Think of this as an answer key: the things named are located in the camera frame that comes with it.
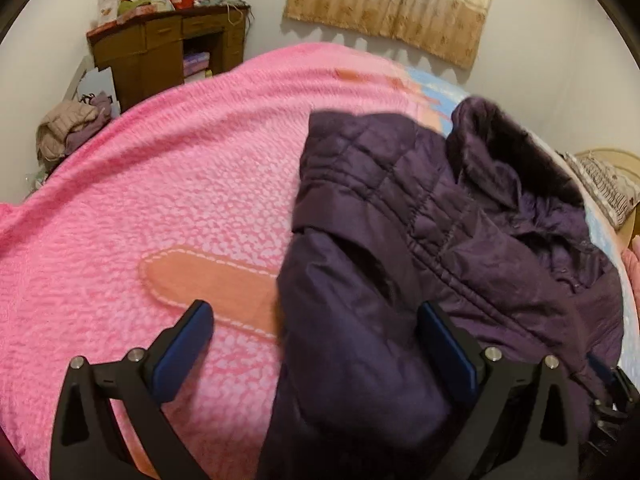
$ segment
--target purple cloth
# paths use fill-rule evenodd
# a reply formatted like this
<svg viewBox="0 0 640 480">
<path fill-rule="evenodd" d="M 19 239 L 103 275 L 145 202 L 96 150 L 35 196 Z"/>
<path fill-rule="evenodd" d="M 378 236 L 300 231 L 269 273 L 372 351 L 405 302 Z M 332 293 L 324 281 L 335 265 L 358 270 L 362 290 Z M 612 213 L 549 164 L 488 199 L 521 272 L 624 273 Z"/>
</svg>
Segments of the purple cloth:
<svg viewBox="0 0 640 480">
<path fill-rule="evenodd" d="M 558 356 L 578 437 L 616 364 L 622 290 L 576 185 L 495 105 L 441 135 L 395 114 L 315 112 L 278 277 L 283 365 L 257 478 L 418 478 L 455 436 L 414 337 L 437 301 L 485 348 Z"/>
<path fill-rule="evenodd" d="M 98 108 L 98 116 L 82 130 L 71 132 L 66 136 L 65 155 L 71 155 L 111 121 L 111 101 L 105 92 L 100 92 L 93 97 L 89 104 Z"/>
</svg>

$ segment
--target patterned cushion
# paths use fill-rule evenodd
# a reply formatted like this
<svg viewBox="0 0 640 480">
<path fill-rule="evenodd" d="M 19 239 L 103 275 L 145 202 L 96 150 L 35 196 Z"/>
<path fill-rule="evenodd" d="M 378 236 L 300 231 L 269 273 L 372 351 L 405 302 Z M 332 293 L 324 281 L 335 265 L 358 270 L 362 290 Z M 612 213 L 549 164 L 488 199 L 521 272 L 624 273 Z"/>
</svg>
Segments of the patterned cushion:
<svg viewBox="0 0 640 480">
<path fill-rule="evenodd" d="M 593 155 L 563 156 L 610 224 L 620 229 L 640 200 L 640 187 L 621 170 Z"/>
</svg>

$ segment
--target white wall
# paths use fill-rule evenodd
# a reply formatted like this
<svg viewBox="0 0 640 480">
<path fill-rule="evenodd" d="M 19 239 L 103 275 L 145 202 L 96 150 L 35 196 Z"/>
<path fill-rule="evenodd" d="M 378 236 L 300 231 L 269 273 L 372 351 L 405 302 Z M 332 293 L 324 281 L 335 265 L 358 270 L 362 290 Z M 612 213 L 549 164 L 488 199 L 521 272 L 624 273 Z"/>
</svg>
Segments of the white wall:
<svg viewBox="0 0 640 480">
<path fill-rule="evenodd" d="M 640 153 L 640 71 L 595 0 L 493 0 L 470 72 L 397 41 L 283 20 L 286 0 L 247 1 L 255 22 L 246 58 L 300 41 L 346 44 L 491 98 L 556 149 Z M 94 15 L 95 0 L 31 0 L 0 45 L 0 201 L 26 193 L 38 120 L 66 90 Z"/>
</svg>

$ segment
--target desk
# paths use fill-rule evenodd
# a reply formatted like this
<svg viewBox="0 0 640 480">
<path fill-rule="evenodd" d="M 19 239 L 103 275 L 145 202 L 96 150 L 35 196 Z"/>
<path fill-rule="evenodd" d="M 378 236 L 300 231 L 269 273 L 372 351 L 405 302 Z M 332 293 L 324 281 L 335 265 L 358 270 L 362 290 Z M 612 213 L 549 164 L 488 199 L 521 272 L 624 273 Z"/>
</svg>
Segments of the desk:
<svg viewBox="0 0 640 480">
<path fill-rule="evenodd" d="M 184 54 L 209 52 L 209 69 L 214 74 L 242 63 L 248 10 L 248 6 L 210 6 L 158 12 L 87 39 L 98 69 L 111 67 L 124 111 L 184 83 Z"/>
</svg>

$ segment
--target metal pin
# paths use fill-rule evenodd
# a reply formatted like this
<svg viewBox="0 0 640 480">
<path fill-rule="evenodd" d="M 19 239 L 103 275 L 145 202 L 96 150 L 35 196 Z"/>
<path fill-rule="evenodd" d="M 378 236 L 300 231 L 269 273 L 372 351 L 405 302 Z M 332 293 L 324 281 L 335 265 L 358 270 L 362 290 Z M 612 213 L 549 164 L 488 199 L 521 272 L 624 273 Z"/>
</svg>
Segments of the metal pin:
<svg viewBox="0 0 640 480">
<path fill-rule="evenodd" d="M 553 370 L 554 368 L 558 368 L 560 361 L 558 361 L 555 355 L 548 355 L 545 357 L 545 365 Z"/>
<path fill-rule="evenodd" d="M 484 349 L 484 356 L 489 359 L 489 361 L 493 361 L 495 363 L 502 359 L 502 352 L 500 352 L 500 349 L 495 346 L 489 346 Z"/>
<path fill-rule="evenodd" d="M 78 368 L 80 368 L 83 364 L 84 364 L 84 357 L 82 357 L 81 355 L 77 355 L 76 357 L 71 359 L 71 361 L 69 361 L 69 366 L 72 367 L 74 370 L 78 370 Z"/>
<path fill-rule="evenodd" d="M 129 361 L 133 361 L 134 363 L 141 361 L 144 356 L 145 356 L 144 348 L 132 348 L 131 350 L 129 350 L 129 352 L 127 352 L 127 359 Z"/>
</svg>

